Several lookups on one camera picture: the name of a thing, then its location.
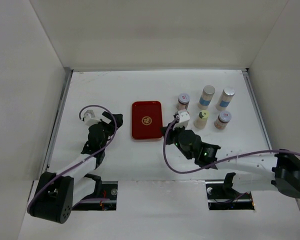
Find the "jar with grey lid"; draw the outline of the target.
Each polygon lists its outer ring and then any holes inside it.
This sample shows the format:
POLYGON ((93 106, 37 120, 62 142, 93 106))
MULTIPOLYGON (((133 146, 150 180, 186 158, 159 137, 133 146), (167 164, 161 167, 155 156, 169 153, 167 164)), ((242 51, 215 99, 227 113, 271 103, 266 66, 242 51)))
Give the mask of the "jar with grey lid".
POLYGON ((187 110, 190 102, 190 96, 187 93, 181 93, 178 96, 176 108, 180 110, 187 110))

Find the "yellow cap bottle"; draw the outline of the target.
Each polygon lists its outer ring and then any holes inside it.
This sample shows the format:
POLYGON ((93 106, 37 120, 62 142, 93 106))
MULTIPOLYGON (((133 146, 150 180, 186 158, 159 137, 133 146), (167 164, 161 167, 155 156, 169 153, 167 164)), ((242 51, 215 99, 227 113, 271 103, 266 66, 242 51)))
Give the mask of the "yellow cap bottle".
POLYGON ((205 128, 209 116, 210 116, 210 113, 209 113, 208 110, 201 110, 201 111, 198 113, 197 118, 195 119, 195 121, 194 121, 194 123, 193 123, 194 126, 195 126, 197 129, 203 129, 203 128, 205 128))

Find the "tall bottle blue label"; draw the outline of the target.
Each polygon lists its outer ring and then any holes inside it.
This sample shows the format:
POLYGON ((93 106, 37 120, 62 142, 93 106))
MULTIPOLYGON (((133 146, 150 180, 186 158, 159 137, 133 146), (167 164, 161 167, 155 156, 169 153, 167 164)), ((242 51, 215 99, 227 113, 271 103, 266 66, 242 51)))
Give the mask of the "tall bottle blue label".
POLYGON ((230 87, 230 86, 225 87, 220 95, 220 98, 219 98, 217 104, 215 105, 216 109, 218 111, 224 111, 230 104, 235 93, 236 92, 233 87, 230 87))
POLYGON ((201 93, 198 107, 201 110, 206 110, 208 106, 210 105, 210 102, 215 94, 215 88, 212 85, 206 85, 201 93))

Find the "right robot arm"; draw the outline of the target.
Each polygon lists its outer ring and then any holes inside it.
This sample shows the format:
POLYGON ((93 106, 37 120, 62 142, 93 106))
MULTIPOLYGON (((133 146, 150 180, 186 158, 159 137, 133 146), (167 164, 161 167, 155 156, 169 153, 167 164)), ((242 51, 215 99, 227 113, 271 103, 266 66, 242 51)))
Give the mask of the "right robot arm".
POLYGON ((276 191, 300 199, 300 153, 285 150, 259 150, 236 154, 219 145, 203 142, 184 127, 162 127, 163 146, 173 145, 201 170, 228 170, 222 192, 228 198, 251 191, 276 191))

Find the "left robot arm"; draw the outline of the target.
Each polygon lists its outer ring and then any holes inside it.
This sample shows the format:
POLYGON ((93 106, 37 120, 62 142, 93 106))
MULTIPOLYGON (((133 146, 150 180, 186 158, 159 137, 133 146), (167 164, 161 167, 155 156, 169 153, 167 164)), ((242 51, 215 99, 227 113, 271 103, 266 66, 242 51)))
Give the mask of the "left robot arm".
POLYGON ((105 158, 105 149, 123 125, 123 115, 104 111, 96 119, 93 111, 84 113, 88 136, 79 157, 57 172, 44 172, 27 213, 35 218, 63 224, 73 210, 115 210, 118 184, 103 182, 93 174, 105 158))

